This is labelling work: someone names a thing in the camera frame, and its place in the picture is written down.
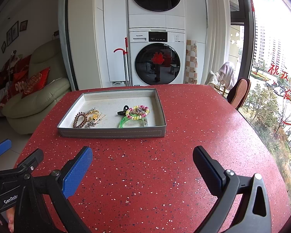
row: blue gripper pad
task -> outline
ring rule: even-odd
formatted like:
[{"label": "blue gripper pad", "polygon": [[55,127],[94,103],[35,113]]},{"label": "blue gripper pad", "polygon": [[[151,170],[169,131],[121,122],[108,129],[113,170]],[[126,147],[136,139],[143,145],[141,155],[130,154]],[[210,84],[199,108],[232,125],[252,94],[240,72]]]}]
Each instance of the blue gripper pad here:
[{"label": "blue gripper pad", "polygon": [[63,180],[63,193],[66,198],[74,195],[79,184],[81,183],[81,180],[83,179],[85,173],[91,165],[92,160],[92,149],[87,147],[87,149],[82,153],[79,159],[71,167],[68,174]]},{"label": "blue gripper pad", "polygon": [[213,160],[202,146],[194,148],[193,161],[210,193],[214,196],[221,197],[223,193],[223,180],[214,168],[214,166],[219,165],[219,163]]},{"label": "blue gripper pad", "polygon": [[0,143],[0,156],[5,153],[8,149],[11,149],[12,142],[9,139],[4,140]]}]

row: gray tray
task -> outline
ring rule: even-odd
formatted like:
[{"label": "gray tray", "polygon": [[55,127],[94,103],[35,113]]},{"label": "gray tray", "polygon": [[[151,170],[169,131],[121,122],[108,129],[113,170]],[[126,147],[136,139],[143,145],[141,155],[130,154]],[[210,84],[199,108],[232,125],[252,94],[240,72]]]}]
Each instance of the gray tray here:
[{"label": "gray tray", "polygon": [[[117,115],[123,107],[145,105],[150,109],[147,116],[148,127],[143,127],[141,121],[127,121],[118,128],[123,116]],[[93,128],[73,128],[75,115],[92,108],[107,116]],[[164,137],[166,121],[164,111],[156,89],[120,89],[83,93],[71,106],[57,126],[63,137],[76,138],[143,138]]]}]

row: person's hand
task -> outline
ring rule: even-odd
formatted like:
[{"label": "person's hand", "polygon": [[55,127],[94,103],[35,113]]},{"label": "person's hand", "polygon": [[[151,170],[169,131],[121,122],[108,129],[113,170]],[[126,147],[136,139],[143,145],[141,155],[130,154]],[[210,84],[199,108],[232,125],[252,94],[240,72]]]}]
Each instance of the person's hand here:
[{"label": "person's hand", "polygon": [[15,214],[15,207],[12,207],[6,211],[6,217],[8,218],[8,227],[11,233],[14,232],[14,214]]}]

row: sky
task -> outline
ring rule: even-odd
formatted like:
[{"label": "sky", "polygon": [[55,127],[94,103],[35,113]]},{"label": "sky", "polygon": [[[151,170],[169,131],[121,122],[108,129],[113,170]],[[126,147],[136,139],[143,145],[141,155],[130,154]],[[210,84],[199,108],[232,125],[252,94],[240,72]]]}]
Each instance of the sky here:
[{"label": "sky", "polygon": [[259,23],[281,40],[286,68],[291,74],[291,12],[282,0],[253,0]]}]

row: red speckled countertop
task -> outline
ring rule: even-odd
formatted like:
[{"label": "red speckled countertop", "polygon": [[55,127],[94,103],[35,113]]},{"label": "red speckled countertop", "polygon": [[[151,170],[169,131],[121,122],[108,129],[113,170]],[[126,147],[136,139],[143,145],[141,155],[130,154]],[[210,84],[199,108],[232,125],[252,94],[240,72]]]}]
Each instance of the red speckled countertop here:
[{"label": "red speckled countertop", "polygon": [[[57,125],[80,94],[106,89],[70,92],[38,126],[18,162],[40,148],[44,161],[33,175],[48,175],[89,146],[94,154],[92,165],[69,201],[92,232],[189,233],[216,201],[193,162],[194,147],[202,145],[225,169],[244,176],[262,174],[270,199],[272,232],[277,233],[290,215],[285,184],[271,154],[241,114],[209,86],[153,87],[165,113],[165,137],[61,137]],[[63,230],[50,199],[47,205]],[[229,227],[236,209],[232,207],[222,229]]]}]

